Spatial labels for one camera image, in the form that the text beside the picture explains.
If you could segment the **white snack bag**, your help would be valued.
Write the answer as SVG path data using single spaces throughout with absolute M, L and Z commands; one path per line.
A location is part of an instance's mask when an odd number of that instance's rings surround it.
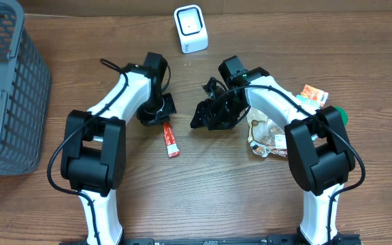
M 251 108 L 246 115 L 249 126 L 248 144 L 254 154 L 267 158 L 270 154 L 287 157 L 287 143 L 283 129 L 263 112 Z

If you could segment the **red snack packet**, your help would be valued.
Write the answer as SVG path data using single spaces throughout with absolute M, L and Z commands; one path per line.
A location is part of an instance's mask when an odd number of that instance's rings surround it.
M 163 123 L 163 136 L 167 147 L 167 154 L 169 158 L 177 157 L 180 155 L 176 139 L 172 131 L 172 127 L 168 122 Z

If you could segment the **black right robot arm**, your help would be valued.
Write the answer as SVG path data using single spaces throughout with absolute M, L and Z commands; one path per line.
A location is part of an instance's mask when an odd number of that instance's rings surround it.
M 281 87 L 268 71 L 247 70 L 237 56 L 219 68 L 222 80 L 203 86 L 208 99 L 195 110 L 191 128 L 233 128 L 247 109 L 258 109 L 284 130 L 291 174 L 304 191 L 302 221 L 295 235 L 269 235 L 268 244 L 360 244 L 358 235 L 336 228 L 338 196 L 355 167 L 340 112 L 308 105 Z

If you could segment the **teal snack pouch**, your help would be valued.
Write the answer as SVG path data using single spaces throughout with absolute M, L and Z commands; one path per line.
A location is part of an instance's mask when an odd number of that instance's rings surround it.
M 310 105 L 316 109 L 321 109 L 321 105 L 319 102 L 309 99 L 307 97 L 303 97 L 301 95 L 296 95 L 296 98 L 299 99 L 302 103 L 306 105 Z

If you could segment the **green lidded jar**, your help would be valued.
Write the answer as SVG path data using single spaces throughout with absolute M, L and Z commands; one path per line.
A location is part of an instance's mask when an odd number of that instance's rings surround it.
M 346 111 L 338 106 L 334 106 L 334 108 L 340 113 L 343 124 L 346 125 L 348 123 L 348 114 L 346 113 Z

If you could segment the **small orange box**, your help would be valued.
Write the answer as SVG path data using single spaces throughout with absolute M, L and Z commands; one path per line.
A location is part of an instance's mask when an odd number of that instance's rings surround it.
M 306 99 L 315 102 L 320 108 L 322 108 L 326 104 L 329 98 L 328 92 L 325 92 L 319 88 L 315 88 L 308 84 L 304 86 L 304 89 L 302 90 L 300 95 Z

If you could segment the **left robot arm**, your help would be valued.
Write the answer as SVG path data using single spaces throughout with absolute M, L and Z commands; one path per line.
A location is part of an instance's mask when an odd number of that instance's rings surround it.
M 163 125 L 176 108 L 165 92 L 163 79 L 170 68 L 161 54 L 149 52 L 142 65 L 100 61 L 118 72 L 118 82 L 87 111 L 69 113 L 56 153 L 62 155 L 61 175 L 69 181 L 69 194 L 83 205 L 88 227 L 83 244 L 124 244 L 116 191 L 126 168 L 127 123 L 135 116 L 147 127 Z

